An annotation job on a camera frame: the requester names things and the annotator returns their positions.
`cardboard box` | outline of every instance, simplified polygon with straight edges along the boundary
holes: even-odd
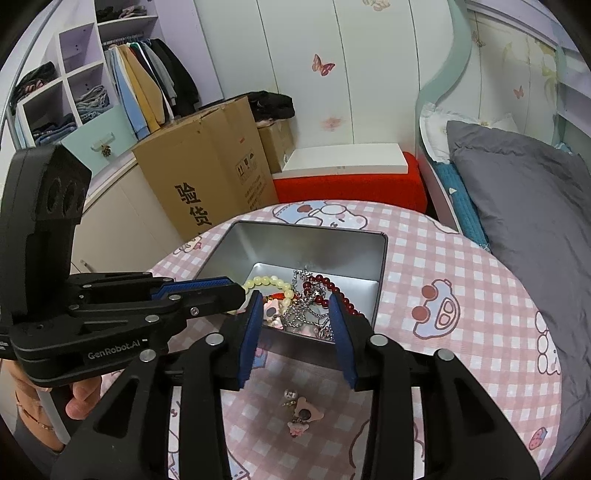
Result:
[[[273,125],[260,128],[259,135],[271,173],[281,172],[295,150],[289,122],[277,121]]]
[[[165,127],[133,151],[184,241],[236,215],[278,203],[246,97]]]

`red fabric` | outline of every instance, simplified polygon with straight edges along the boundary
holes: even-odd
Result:
[[[274,180],[280,203],[304,200],[363,200],[387,203],[416,212],[427,211],[427,195],[418,162],[403,152],[408,173],[328,175]]]

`blue rubber pad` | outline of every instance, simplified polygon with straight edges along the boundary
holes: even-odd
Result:
[[[358,376],[355,368],[353,344],[351,343],[351,338],[336,295],[331,295],[329,298],[329,319],[336,345],[336,355],[339,359],[343,376],[351,388],[355,388]]]
[[[251,315],[247,320],[246,331],[244,332],[244,338],[240,346],[240,364],[238,367],[238,385],[240,388],[244,388],[244,384],[251,377],[256,346],[261,335],[263,305],[262,294],[259,292],[256,296]]]
[[[161,300],[173,293],[180,293],[187,290],[196,290],[198,288],[220,287],[232,283],[227,277],[208,278],[206,280],[187,280],[179,282],[168,282],[160,290],[152,295],[152,300]]]

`gold bracelet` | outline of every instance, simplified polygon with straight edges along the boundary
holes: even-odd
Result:
[[[33,415],[31,415],[25,408],[22,406],[21,402],[18,399],[17,392],[15,390],[14,397],[17,399],[17,407],[20,408],[21,412],[25,414],[26,417],[30,418],[32,421],[37,423],[42,429],[52,431],[53,427],[47,426],[42,424],[39,420],[37,420]]]

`gray comforter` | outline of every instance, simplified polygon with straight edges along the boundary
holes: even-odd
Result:
[[[447,137],[492,253],[558,348],[562,414],[549,473],[591,414],[591,176],[579,156],[523,135],[449,122]]]

